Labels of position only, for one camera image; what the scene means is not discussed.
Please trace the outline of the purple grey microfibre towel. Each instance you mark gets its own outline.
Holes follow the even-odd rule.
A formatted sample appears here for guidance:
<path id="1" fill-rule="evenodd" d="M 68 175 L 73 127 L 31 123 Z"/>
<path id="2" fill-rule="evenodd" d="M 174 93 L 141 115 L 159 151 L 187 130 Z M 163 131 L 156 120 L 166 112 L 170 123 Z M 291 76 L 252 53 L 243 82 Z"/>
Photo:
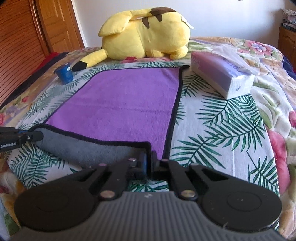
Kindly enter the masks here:
<path id="1" fill-rule="evenodd" d="M 155 151 L 169 158 L 187 66 L 95 74 L 33 130 L 36 146 L 83 168 Z"/>

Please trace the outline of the purple tissue pack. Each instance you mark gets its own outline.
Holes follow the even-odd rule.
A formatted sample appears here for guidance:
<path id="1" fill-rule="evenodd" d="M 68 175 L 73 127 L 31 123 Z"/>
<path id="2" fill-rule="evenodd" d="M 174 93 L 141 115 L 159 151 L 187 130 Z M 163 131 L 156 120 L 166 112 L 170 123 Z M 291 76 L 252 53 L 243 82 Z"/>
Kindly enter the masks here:
<path id="1" fill-rule="evenodd" d="M 193 52 L 191 69 L 217 90 L 226 100 L 250 93 L 258 72 L 237 59 L 216 53 Z"/>

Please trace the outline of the wooden louvred wardrobe door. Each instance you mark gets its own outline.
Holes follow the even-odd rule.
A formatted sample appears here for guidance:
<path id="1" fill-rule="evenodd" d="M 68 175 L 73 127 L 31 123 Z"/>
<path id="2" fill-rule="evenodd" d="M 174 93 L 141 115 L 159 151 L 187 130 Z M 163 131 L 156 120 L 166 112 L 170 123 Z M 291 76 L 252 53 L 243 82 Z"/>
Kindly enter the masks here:
<path id="1" fill-rule="evenodd" d="M 1 1 L 1 103 L 47 55 L 35 1 Z"/>

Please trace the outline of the blue plastic cup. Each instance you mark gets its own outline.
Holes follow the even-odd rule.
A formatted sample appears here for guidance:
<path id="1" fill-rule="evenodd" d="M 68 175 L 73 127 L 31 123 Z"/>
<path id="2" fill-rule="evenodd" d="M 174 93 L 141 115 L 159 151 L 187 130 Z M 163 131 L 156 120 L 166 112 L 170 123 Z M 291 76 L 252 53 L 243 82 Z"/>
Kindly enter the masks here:
<path id="1" fill-rule="evenodd" d="M 59 66 L 54 70 L 54 73 L 59 77 L 62 84 L 68 84 L 74 79 L 70 63 L 65 63 Z"/>

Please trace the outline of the red dark blanket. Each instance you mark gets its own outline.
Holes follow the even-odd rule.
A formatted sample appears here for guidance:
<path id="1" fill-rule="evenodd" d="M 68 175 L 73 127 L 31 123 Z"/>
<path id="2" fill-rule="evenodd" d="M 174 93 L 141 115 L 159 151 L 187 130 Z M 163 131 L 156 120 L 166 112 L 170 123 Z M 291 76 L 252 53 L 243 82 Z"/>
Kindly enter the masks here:
<path id="1" fill-rule="evenodd" d="M 45 60 L 38 66 L 37 69 L 34 70 L 31 76 L 29 76 L 19 87 L 17 87 L 1 104 L 1 108 L 3 108 L 6 104 L 17 98 L 21 95 L 25 90 L 27 90 L 34 82 L 37 81 L 39 77 L 41 77 L 50 67 L 52 67 L 55 63 L 63 59 L 69 52 L 62 53 L 51 53 Z"/>

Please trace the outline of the stack of items on cabinet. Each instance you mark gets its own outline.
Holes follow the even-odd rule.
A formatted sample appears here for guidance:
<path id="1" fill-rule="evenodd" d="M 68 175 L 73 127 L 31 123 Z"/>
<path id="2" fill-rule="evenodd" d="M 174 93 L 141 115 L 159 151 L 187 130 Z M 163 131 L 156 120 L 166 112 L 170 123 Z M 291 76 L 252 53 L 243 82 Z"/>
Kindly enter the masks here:
<path id="1" fill-rule="evenodd" d="M 285 28 L 292 28 L 295 29 L 296 27 L 296 12 L 291 9 L 283 9 L 283 19 L 281 26 Z"/>

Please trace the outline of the wooden panel door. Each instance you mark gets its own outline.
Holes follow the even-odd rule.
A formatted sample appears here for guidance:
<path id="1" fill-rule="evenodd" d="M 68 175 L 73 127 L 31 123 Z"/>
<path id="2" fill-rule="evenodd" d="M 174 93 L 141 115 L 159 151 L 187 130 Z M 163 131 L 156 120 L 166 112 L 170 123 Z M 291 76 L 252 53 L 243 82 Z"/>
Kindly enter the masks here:
<path id="1" fill-rule="evenodd" d="M 84 48 L 72 1 L 35 1 L 50 52 L 71 52 Z"/>

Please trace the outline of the yellow Pikachu plush toy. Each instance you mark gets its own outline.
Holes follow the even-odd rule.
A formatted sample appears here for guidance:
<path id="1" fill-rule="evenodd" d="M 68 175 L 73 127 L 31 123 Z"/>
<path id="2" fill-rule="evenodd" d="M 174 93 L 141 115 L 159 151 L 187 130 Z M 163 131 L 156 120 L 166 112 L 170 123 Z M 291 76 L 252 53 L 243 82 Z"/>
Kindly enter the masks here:
<path id="1" fill-rule="evenodd" d="M 184 16 L 167 7 L 116 13 L 100 28 L 102 48 L 80 59 L 72 71 L 93 67 L 107 58 L 184 58 L 191 29 Z"/>

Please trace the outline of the palm leaf print sheet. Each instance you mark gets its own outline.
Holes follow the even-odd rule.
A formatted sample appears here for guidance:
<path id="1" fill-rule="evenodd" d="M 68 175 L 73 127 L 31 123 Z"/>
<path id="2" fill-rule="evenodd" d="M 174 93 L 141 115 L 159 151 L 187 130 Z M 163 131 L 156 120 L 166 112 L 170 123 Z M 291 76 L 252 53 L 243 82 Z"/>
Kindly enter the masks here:
<path id="1" fill-rule="evenodd" d="M 67 85 L 55 81 L 18 127 L 44 134 L 7 155 L 26 188 L 136 158 L 150 147 L 160 159 L 204 165 L 279 192 L 253 96 L 225 100 L 187 61 L 101 65 Z"/>

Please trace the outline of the wooden cabinet right side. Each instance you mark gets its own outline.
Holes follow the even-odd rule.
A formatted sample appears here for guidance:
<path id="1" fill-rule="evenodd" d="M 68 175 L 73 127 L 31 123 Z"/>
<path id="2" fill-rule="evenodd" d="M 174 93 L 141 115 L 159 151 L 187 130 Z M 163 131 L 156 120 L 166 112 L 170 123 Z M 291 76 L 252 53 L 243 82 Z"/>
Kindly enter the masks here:
<path id="1" fill-rule="evenodd" d="M 278 49 L 290 61 L 293 69 L 295 70 L 295 32 L 280 27 Z"/>

